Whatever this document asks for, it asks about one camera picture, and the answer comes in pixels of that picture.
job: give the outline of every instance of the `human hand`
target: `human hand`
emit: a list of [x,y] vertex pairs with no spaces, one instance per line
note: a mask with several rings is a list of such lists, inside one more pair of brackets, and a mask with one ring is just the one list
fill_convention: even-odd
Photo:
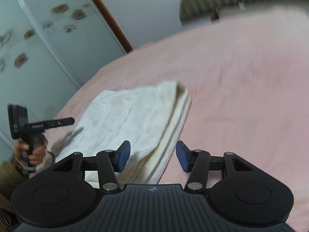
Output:
[[[47,139],[44,138],[43,143],[41,146],[33,150],[32,154],[28,155],[28,159],[30,160],[30,164],[37,166],[43,162],[43,158],[45,157],[46,153],[46,145],[47,145]],[[16,161],[21,165],[22,157],[21,157],[21,150],[27,151],[29,149],[29,146],[26,142],[20,141],[15,144],[14,148],[14,157]]]

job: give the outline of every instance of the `white wardrobe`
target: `white wardrobe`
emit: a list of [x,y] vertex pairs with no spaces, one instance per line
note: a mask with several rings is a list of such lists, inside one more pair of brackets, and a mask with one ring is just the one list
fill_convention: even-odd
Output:
[[92,0],[0,0],[0,160],[11,154],[7,104],[51,119],[124,49]]

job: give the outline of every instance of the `pink bed sheet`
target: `pink bed sheet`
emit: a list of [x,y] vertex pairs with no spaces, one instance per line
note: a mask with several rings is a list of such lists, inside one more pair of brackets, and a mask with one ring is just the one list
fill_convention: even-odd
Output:
[[[309,19],[293,11],[228,18],[137,49],[103,67],[58,117],[83,112],[102,90],[178,79],[192,104],[180,139],[214,156],[233,151],[286,184],[288,224],[309,231]],[[74,127],[47,132],[50,150]],[[185,184],[173,153],[160,184]]]

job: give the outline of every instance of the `brown fabric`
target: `brown fabric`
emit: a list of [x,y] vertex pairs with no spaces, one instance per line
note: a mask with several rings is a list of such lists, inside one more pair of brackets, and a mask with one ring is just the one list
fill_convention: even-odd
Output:
[[16,217],[10,203],[15,188],[26,181],[11,161],[0,165],[0,232],[7,232],[16,223]]

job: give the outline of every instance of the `white towel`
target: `white towel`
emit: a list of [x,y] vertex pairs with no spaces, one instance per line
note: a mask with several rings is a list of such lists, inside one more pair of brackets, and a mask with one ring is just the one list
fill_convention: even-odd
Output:
[[[131,154],[120,184],[156,184],[172,155],[191,99],[177,81],[134,90],[102,91],[88,106],[76,126],[68,146],[56,161],[75,151],[95,156],[99,151],[116,150],[124,140],[131,143]],[[96,172],[85,180],[98,187]]]

